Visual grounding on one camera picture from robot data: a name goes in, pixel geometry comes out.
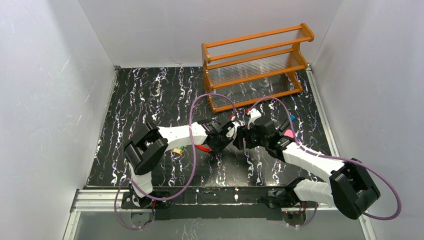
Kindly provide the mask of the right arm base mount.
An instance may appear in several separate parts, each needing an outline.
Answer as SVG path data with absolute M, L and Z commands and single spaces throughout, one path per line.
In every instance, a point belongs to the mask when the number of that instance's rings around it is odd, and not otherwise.
M 281 197 L 262 196 L 257 202 L 270 209 L 282 210 L 282 219 L 290 226 L 300 226 L 306 222 L 308 204 L 305 201 L 294 202 Z

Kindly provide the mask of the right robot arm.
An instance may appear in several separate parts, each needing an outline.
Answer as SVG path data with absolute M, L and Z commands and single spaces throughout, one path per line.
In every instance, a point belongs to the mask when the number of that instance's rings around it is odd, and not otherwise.
M 323 203 L 356 220 L 380 198 L 380 190 L 359 161 L 323 158 L 319 152 L 297 145 L 295 139 L 287 135 L 288 128 L 288 120 L 276 128 L 271 120 L 261 116 L 236 129 L 233 145 L 237 149 L 263 147 L 271 157 L 298 166 L 320 179 L 312 181 L 298 177 L 284 189 L 270 193 L 265 198 L 267 201 L 276 200 L 286 205 Z

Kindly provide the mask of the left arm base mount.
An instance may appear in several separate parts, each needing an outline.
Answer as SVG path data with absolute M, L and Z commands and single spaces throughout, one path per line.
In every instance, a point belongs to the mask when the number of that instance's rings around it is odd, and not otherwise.
M 168 209 L 170 207 L 169 201 L 155 201 L 148 197 L 140 198 L 135 195 L 132 191 L 126 191 L 123 193 L 123 197 L 121 199 L 120 207 L 122 209 L 152 209 L 154 207 L 155 210 L 158 209 Z

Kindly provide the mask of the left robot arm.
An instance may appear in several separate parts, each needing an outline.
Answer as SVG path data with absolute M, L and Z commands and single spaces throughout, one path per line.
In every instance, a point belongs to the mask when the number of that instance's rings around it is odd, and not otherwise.
M 153 192 L 152 171 L 165 152 L 190 145 L 206 145 L 210 151 L 220 152 L 235 140 L 239 126 L 231 120 L 220 123 L 212 119 L 174 127 L 144 123 L 123 148 L 130 164 L 131 182 L 136 184 L 132 188 L 134 194 L 144 198 L 144 193 Z

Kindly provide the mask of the metal keyring with red handle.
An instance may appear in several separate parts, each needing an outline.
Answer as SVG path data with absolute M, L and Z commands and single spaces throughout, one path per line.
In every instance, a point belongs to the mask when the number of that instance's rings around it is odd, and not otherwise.
M 203 146 L 203 145 L 198 145 L 198 144 L 196 144 L 196 145 L 195 145 L 195 147 L 196 147 L 198 150 L 200 150 L 200 151 L 202 151 L 202 152 L 205 152 L 205 153 L 210 153 L 210 152 L 212 151 L 210 148 L 205 147 L 205 146 Z

